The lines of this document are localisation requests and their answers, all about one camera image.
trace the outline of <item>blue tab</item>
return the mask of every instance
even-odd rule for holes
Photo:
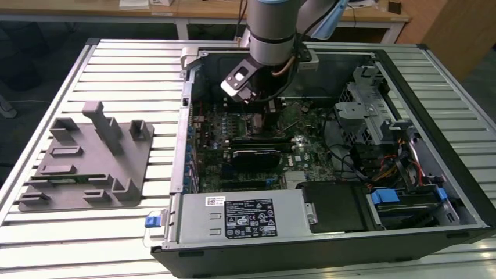
[[[446,191],[442,188],[437,188],[437,194],[440,195],[441,201],[445,201],[448,199]]]
[[[372,202],[374,205],[380,204],[380,198],[378,198],[378,195],[373,192],[370,194],[370,197],[372,197]]]
[[[396,191],[393,189],[380,189],[373,192],[378,195],[381,202],[398,202]]]
[[[272,185],[272,183],[276,181],[276,179],[274,178],[268,178],[268,179],[265,179],[265,186],[266,187],[270,187],[270,185]]]
[[[160,216],[148,216],[145,219],[145,228],[160,228],[161,218]]]

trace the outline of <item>floor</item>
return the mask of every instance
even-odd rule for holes
[[[88,38],[177,39],[172,24],[78,23],[74,30],[64,23],[40,23],[38,26],[50,47],[46,56],[33,59],[42,77],[41,85],[28,91],[16,92],[0,82],[0,94],[6,100],[14,101],[12,105],[18,113],[14,119],[5,120],[0,116],[0,163],[5,164],[14,164],[22,152]],[[189,27],[189,37],[193,40],[230,40],[233,36],[233,26],[204,24]],[[13,49],[0,30],[0,53],[12,52]],[[496,51],[490,51],[462,85],[496,121],[496,106],[492,106],[496,98],[494,76]],[[0,166],[0,185],[9,170]]]

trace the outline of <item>black wire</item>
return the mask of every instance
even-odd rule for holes
[[[293,78],[294,78],[294,75],[296,75],[296,71],[297,71],[297,65],[298,65],[298,59],[296,58],[294,59],[294,62],[292,64],[292,68],[289,70],[289,76],[288,76],[288,81],[285,82],[285,84],[282,85],[282,87],[277,90],[277,92],[266,97],[265,99],[260,99],[260,100],[254,100],[253,103],[265,103],[265,102],[270,102],[274,98],[278,97],[278,95],[284,92],[284,90],[289,87],[292,81],[293,81]]]
[[[353,28],[356,27],[356,15],[354,15],[354,7],[348,5],[348,7],[350,7],[350,9],[353,10]]]
[[[242,2],[244,0],[240,1],[240,11],[237,12],[237,24],[236,24],[236,34],[234,34],[234,37],[238,37],[238,33],[240,33],[240,24],[241,24],[241,21],[242,21],[242,16],[245,15],[245,12],[246,12],[246,7],[248,7],[248,0],[246,0],[246,3],[245,3],[245,6],[242,8]]]
[[[332,151],[332,148],[334,147],[334,146],[341,146],[341,147],[344,147],[344,148],[350,148],[348,145],[345,145],[345,144],[333,144],[333,145],[330,145],[329,147],[328,147],[328,154],[332,156],[332,157],[334,157],[342,164],[345,164],[346,165],[346,167],[349,167],[349,169],[353,171],[353,173],[356,174],[356,176],[358,177],[358,179],[360,180],[362,180],[362,181],[365,181],[365,182],[370,182],[370,178],[366,176],[366,175],[364,175],[356,168],[354,168],[354,166],[350,164],[350,163],[348,163],[346,161],[344,161],[344,159],[341,158],[341,157],[338,157],[334,153],[333,153],[333,151]]]
[[[300,37],[300,40],[298,40],[298,43],[302,42],[302,38],[304,36],[306,36],[308,32],[313,29],[313,27],[317,25],[318,22],[322,21],[322,19],[328,16],[328,14],[332,12],[332,10],[334,9],[337,3],[340,2],[340,0],[336,0],[336,2],[332,4],[332,6],[329,7],[329,9],[326,10],[326,12],[318,17],[318,19],[308,26],[306,30],[301,33],[301,37]]]
[[[342,161],[341,161],[341,169],[338,170],[338,172],[340,172],[340,179],[357,179],[358,176],[356,175],[356,173],[354,173],[353,171],[344,170],[344,161],[345,161],[346,157],[350,158],[350,154],[346,154],[346,155],[342,157]],[[342,173],[353,173],[353,174],[354,174],[354,177],[345,177],[345,178],[342,178]]]

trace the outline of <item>wooden desk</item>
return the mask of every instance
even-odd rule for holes
[[[170,6],[150,5],[145,10],[120,10],[120,0],[0,0],[0,20],[33,22],[173,23],[181,40],[188,24],[236,24],[238,0],[176,0]],[[346,10],[338,27],[384,28],[382,43],[394,43],[406,14],[382,12],[373,7]]]
[[[236,24],[238,10],[240,0],[180,0],[176,17],[188,19],[182,24]],[[353,10],[348,9],[337,26],[386,29],[381,43],[393,44],[410,17],[386,10],[388,0],[378,0],[378,8],[356,8],[354,15]]]

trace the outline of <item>barcode sticker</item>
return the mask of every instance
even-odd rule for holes
[[[224,196],[208,196],[204,199],[205,206],[222,206],[225,201]]]

